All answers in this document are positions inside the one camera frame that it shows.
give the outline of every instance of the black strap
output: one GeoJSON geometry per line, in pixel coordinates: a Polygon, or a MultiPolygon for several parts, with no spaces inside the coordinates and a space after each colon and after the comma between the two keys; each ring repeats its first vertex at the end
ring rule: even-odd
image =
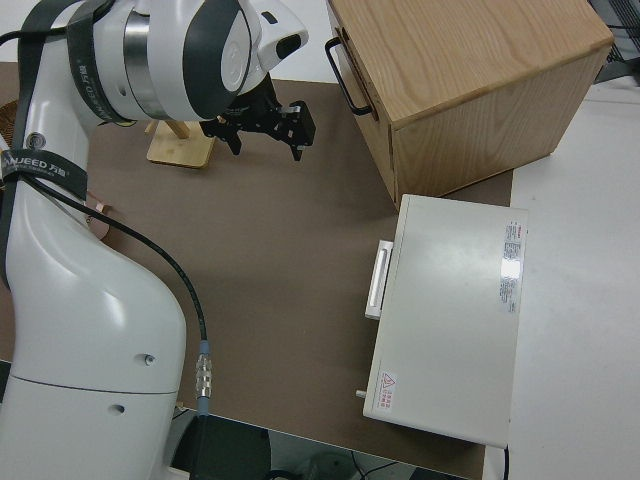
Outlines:
{"type": "MultiPolygon", "coordinates": [[[[77,2],[78,0],[40,0],[27,16],[22,29],[31,32],[47,31],[67,7],[77,2]]],[[[22,148],[24,145],[27,116],[38,78],[43,48],[44,39],[20,39],[18,41],[20,97],[13,130],[13,146],[15,148],[22,148]]],[[[9,283],[7,282],[5,259],[15,193],[16,183],[8,183],[3,194],[2,213],[0,214],[0,277],[7,287],[9,283]]]]}
{"type": "Polygon", "coordinates": [[[20,174],[49,180],[87,198],[87,172],[60,155],[47,150],[5,150],[2,152],[2,180],[15,182],[20,174]]]}
{"type": "Polygon", "coordinates": [[[105,122],[129,123],[116,112],[104,93],[93,43],[96,10],[104,0],[87,0],[76,10],[67,25],[67,45],[71,74],[80,96],[97,117],[105,122]]]}

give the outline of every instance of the brown table surface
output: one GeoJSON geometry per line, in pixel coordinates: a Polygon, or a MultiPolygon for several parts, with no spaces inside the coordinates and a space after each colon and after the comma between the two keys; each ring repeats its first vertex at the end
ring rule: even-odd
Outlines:
{"type": "MultiPolygon", "coordinates": [[[[0,64],[0,104],[17,97],[15,64],[0,64]]],[[[218,142],[207,168],[148,162],[145,123],[100,127],[90,190],[110,215],[167,249],[195,284],[212,339],[213,413],[468,478],[484,447],[365,418],[377,323],[364,317],[379,239],[397,212],[337,85],[277,81],[282,103],[304,99],[315,145],[295,163],[286,145],[242,136],[234,157],[218,142]]],[[[511,174],[450,195],[508,205],[511,174]]],[[[177,276],[118,231],[106,238],[155,272],[187,318],[179,399],[193,406],[197,324],[177,276]]],[[[0,358],[11,359],[13,313],[0,288],[0,358]]]]}

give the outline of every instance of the black metal handle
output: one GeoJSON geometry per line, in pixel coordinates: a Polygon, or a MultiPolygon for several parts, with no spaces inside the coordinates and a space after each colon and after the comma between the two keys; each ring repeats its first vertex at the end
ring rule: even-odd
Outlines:
{"type": "Polygon", "coordinates": [[[329,63],[331,64],[331,69],[333,70],[333,73],[335,73],[336,78],[338,79],[338,85],[340,85],[340,89],[342,90],[342,94],[344,95],[344,98],[347,100],[347,104],[349,104],[349,108],[351,109],[351,112],[354,115],[358,115],[358,116],[367,115],[367,114],[373,112],[373,108],[371,108],[370,105],[367,105],[366,107],[356,107],[355,106],[355,104],[353,103],[353,99],[351,98],[351,95],[349,95],[349,91],[347,90],[347,86],[345,85],[344,80],[342,79],[342,76],[340,75],[340,71],[338,70],[338,66],[336,65],[336,62],[333,59],[333,56],[331,55],[331,49],[334,48],[334,47],[337,47],[338,45],[341,45],[341,44],[342,44],[342,39],[340,37],[332,38],[324,46],[324,50],[325,50],[325,52],[327,52],[327,58],[329,59],[329,63]]]}

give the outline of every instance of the wooden block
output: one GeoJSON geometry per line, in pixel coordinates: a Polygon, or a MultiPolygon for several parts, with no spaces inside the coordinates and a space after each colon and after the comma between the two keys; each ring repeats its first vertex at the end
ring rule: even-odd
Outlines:
{"type": "Polygon", "coordinates": [[[584,0],[328,0],[356,120],[397,206],[551,153],[605,61],[584,0]]]}
{"type": "Polygon", "coordinates": [[[17,108],[17,101],[0,107],[0,134],[2,134],[2,137],[9,146],[11,146],[11,142],[13,141],[13,124],[16,120],[17,108]]]}
{"type": "Polygon", "coordinates": [[[189,130],[189,126],[185,122],[178,122],[176,120],[167,120],[167,125],[169,125],[169,128],[173,130],[173,133],[176,134],[176,137],[178,137],[181,140],[189,138],[189,135],[191,134],[189,130]]]}
{"type": "Polygon", "coordinates": [[[160,122],[151,141],[147,159],[178,167],[203,168],[209,163],[213,138],[202,133],[198,122],[187,122],[189,137],[180,139],[165,122],[160,122]]]}
{"type": "Polygon", "coordinates": [[[149,135],[155,132],[157,126],[158,126],[158,120],[151,120],[147,125],[147,128],[144,129],[144,134],[149,135]]]}

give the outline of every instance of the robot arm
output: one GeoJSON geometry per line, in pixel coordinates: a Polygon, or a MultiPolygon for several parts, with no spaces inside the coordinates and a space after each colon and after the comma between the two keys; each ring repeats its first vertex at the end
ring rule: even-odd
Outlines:
{"type": "Polygon", "coordinates": [[[163,459],[184,357],[175,298],[19,176],[82,200],[93,130],[149,118],[213,121],[226,138],[264,131],[299,153],[315,127],[303,103],[278,104],[268,71],[306,31],[277,0],[42,0],[23,30],[2,156],[16,344],[0,478],[187,478],[163,459]]]}

